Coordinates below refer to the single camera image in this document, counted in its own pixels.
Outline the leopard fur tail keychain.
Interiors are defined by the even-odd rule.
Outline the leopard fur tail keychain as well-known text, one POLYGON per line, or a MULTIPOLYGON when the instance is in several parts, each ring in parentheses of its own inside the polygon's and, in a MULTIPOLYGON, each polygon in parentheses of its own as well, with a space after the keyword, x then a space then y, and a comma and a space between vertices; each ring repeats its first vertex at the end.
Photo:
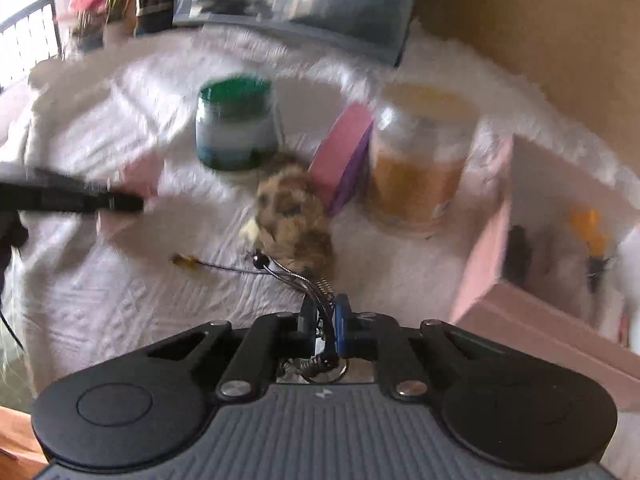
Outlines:
POLYGON ((333 372, 340 366, 330 284, 335 252, 330 218, 303 159, 278 153, 258 170, 254 216, 242 234, 254 249, 254 268, 304 292, 316 309, 324 347, 298 362, 297 374, 312 382, 333 372))

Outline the pink gingham cloth pouch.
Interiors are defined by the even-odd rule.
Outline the pink gingham cloth pouch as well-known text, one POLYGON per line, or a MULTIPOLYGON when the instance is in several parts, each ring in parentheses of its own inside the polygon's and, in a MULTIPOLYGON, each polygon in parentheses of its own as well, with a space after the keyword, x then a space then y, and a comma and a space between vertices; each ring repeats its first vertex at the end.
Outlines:
MULTIPOLYGON (((111 191, 134 193, 144 200, 143 209, 149 209, 157 199, 160 176, 165 161, 157 151, 149 151, 128 162, 107 180, 111 191)), ((134 214, 100 212, 96 219, 96 234, 101 240, 110 240, 136 222, 134 214)))

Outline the pink purple sponge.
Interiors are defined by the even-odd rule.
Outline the pink purple sponge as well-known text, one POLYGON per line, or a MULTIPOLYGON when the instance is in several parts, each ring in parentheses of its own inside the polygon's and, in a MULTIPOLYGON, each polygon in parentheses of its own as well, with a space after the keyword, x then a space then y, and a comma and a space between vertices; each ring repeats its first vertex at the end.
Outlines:
POLYGON ((370 110, 352 103, 334 122, 314 155, 308 174, 329 217, 336 216, 356 193, 368 160, 372 128, 370 110))

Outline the white textured blanket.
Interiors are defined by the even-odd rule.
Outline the white textured blanket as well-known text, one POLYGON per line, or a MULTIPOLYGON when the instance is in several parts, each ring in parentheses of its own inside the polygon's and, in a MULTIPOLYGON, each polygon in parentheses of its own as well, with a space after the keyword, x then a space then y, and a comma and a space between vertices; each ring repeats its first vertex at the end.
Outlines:
POLYGON ((638 185, 465 47, 384 70, 164 32, 61 64, 2 152, 43 478, 616 479, 639 455, 638 356, 500 276, 512 212, 593 208, 637 298, 638 185), (233 81, 311 160, 333 301, 241 243, 258 173, 198 159, 233 81))

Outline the clear jar beige lid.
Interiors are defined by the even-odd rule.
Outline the clear jar beige lid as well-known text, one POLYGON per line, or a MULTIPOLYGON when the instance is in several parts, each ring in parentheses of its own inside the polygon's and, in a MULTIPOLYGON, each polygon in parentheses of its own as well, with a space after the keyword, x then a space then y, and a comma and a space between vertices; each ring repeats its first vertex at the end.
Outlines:
POLYGON ((373 117, 364 209, 386 229, 430 237, 457 193, 480 112, 455 93, 395 82, 373 117))

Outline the green lid glass jar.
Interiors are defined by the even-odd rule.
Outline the green lid glass jar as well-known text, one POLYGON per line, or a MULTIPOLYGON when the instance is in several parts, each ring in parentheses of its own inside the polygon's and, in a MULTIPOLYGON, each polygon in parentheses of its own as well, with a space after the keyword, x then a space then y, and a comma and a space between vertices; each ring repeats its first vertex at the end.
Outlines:
POLYGON ((198 90, 195 149, 201 163, 218 171, 252 170, 279 151, 270 80, 237 74, 198 90))

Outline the pink cardboard box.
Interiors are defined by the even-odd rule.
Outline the pink cardboard box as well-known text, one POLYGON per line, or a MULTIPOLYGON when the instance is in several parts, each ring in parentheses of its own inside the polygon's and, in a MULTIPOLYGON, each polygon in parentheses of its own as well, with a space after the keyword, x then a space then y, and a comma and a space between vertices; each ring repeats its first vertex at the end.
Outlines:
POLYGON ((497 194, 449 322, 587 375, 620 410, 638 411, 638 209, 520 136, 506 139, 494 169, 497 194), (573 208, 600 211, 604 258, 573 230, 573 208))

